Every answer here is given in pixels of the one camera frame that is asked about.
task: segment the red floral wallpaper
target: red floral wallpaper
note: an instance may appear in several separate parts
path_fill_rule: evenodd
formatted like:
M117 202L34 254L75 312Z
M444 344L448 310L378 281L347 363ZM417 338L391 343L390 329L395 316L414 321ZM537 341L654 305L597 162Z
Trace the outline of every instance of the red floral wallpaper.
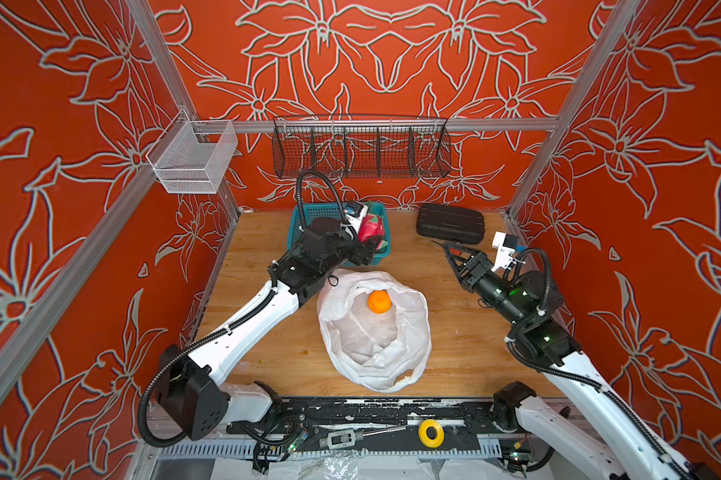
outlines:
M150 1L202 118L386 113L449 118L555 116L615 0ZM339 180L346 198L392 208L429 201L507 206L539 132L454 134L439 180ZM240 136L228 182L241 205L294 206L273 175L270 139ZM317 182L310 194L325 198Z
M122 478L142 387L200 321L230 220L218 196L153 185L1 405L0 478Z
M520 224L605 378L721 475L721 1L644 1Z
M176 113L110 1L0 2L0 346Z
M122 0L0 0L0 347L176 109ZM0 408L0 478L122 476L231 218L155 184Z

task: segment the blue plastic basket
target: blue plastic basket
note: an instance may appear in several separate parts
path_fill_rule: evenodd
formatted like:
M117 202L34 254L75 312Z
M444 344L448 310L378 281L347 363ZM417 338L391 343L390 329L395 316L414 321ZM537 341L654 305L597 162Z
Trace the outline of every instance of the blue plastic basket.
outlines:
M390 242L390 224L387 221L387 209L384 204L379 202L367 202L368 211L372 214L379 215L385 226L385 240L387 246L381 250L377 250L374 254L374 259L371 261L371 265L379 265L385 256L390 255L391 245ZM308 225L319 216L329 216L331 218L339 218L339 209L336 208L336 204L304 204L304 216L307 220ZM288 240L286 241L286 249L291 248L296 240L301 238L302 233L299 231L299 210L294 207L294 211L291 213L291 222L288 226ZM350 262L344 262L342 266L356 266Z

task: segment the yellow tape roll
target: yellow tape roll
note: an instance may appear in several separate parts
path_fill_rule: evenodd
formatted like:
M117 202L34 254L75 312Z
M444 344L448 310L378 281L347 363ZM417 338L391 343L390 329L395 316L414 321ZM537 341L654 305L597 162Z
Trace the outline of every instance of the yellow tape roll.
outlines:
M429 427L435 428L435 438L427 436L427 429ZM428 418L421 425L419 425L419 439L422 441L425 447L437 448L443 443L443 427L440 423L436 422L432 418Z

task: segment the wooden table surface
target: wooden table surface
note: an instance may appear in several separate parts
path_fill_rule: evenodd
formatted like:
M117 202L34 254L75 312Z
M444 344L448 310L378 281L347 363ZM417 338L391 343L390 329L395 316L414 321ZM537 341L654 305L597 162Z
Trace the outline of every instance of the wooden table surface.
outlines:
M374 268L424 294L433 343L423 376L394 395L488 397L519 380L540 396L563 396L510 356L503 341L509 323L460 288L443 250L417 235L416 212L389 216L392 251ZM494 232L507 229L499 214L484 216L486 235L479 247L492 258ZM267 265L285 252L289 218L290 213L241 216L198 338L226 321L268 280ZM286 396L378 396L345 379L331 364L317 323L316 300L317 295L274 327L238 363L228 382L261 380Z

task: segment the white plastic bag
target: white plastic bag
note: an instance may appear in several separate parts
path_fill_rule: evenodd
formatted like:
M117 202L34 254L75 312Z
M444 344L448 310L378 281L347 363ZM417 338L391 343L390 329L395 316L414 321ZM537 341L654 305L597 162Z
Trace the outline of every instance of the white plastic bag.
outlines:
M385 272L338 269L334 274L339 282L327 281L317 297L320 333L334 368L380 393L418 380L433 348L424 295ZM368 308L368 295L375 290L390 295L393 306L385 313ZM396 382L408 370L413 373Z

